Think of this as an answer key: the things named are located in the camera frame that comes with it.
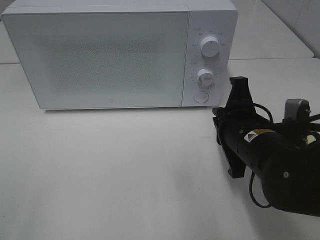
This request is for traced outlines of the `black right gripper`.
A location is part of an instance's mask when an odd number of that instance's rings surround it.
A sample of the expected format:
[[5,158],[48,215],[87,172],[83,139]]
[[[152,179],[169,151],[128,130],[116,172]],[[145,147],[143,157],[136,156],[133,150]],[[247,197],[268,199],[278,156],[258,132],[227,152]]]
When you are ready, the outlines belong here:
[[245,176],[246,164],[242,160],[258,160],[259,115],[249,90],[249,80],[244,76],[229,79],[229,103],[224,108],[214,108],[213,118],[217,141],[226,156],[232,179]]

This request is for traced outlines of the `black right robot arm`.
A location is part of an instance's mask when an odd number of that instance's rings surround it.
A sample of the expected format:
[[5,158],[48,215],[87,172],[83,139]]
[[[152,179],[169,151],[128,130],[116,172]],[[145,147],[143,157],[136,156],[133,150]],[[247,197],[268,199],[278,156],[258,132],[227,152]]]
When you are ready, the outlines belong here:
[[309,216],[320,214],[320,117],[305,99],[288,99],[284,118],[257,113],[248,79],[230,78],[224,107],[215,107],[216,140],[227,159],[229,175],[258,177],[267,206]]

